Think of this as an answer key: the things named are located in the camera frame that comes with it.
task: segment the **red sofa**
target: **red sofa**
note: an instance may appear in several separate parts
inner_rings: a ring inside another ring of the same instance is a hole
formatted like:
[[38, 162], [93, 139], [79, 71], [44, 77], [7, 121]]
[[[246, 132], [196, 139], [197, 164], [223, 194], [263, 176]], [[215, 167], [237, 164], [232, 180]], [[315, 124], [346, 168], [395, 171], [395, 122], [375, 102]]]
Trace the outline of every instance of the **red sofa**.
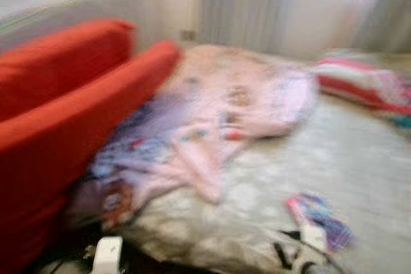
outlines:
[[130, 60], [132, 31], [85, 22], [0, 55], [0, 273], [20, 272], [54, 240], [70, 187], [174, 70], [171, 42]]

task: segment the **bed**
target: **bed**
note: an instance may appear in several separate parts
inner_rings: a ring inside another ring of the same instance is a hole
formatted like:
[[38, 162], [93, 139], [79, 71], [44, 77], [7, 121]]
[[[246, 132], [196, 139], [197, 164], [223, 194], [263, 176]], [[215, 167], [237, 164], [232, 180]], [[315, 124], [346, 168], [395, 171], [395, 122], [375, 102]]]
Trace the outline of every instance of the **bed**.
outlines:
[[366, 108], [321, 94], [296, 131], [258, 140], [229, 161], [219, 205], [177, 189], [119, 231], [158, 261], [277, 273], [277, 231], [296, 228], [284, 201], [308, 192], [324, 197], [354, 233], [355, 244], [334, 256], [347, 272], [407, 273], [410, 154], [408, 141]]

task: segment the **red cushion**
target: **red cushion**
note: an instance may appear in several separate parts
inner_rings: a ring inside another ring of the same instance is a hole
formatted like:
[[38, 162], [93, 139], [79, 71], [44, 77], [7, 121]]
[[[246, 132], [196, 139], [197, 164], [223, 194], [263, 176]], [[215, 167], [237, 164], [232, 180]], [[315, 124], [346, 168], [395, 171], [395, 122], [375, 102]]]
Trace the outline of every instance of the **red cushion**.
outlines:
[[315, 68], [322, 91], [371, 106], [383, 102], [374, 87], [380, 72], [380, 68], [339, 58], [324, 59]]
[[162, 42], [82, 87], [0, 123], [0, 269], [18, 272], [56, 236], [70, 186], [116, 124], [171, 74], [179, 56], [171, 42]]
[[85, 85], [131, 55], [132, 26], [84, 22], [0, 56], [0, 121]]

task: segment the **white plastic object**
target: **white plastic object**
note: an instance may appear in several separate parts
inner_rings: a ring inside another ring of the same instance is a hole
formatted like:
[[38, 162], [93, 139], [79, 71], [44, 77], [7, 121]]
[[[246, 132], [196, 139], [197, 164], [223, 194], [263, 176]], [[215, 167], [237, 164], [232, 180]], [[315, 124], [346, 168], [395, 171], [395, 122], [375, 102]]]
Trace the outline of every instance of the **white plastic object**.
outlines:
[[119, 274], [122, 237], [104, 237], [96, 247], [92, 274]]
[[308, 245], [301, 245], [301, 253], [297, 260], [293, 263], [292, 273], [301, 274], [305, 264], [312, 263], [316, 265], [323, 265], [327, 263], [327, 259], [322, 253], [327, 253], [327, 235], [323, 228], [311, 225], [309, 223], [302, 223], [300, 225], [301, 241]]

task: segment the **red and white pillow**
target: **red and white pillow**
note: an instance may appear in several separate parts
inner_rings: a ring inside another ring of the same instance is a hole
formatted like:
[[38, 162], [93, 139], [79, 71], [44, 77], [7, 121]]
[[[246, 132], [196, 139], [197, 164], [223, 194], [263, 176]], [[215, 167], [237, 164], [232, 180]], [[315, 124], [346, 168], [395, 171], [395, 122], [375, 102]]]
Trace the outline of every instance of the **red and white pillow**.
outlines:
[[317, 64], [315, 74], [323, 92], [370, 107], [408, 103], [401, 78], [390, 70], [350, 59], [325, 58]]

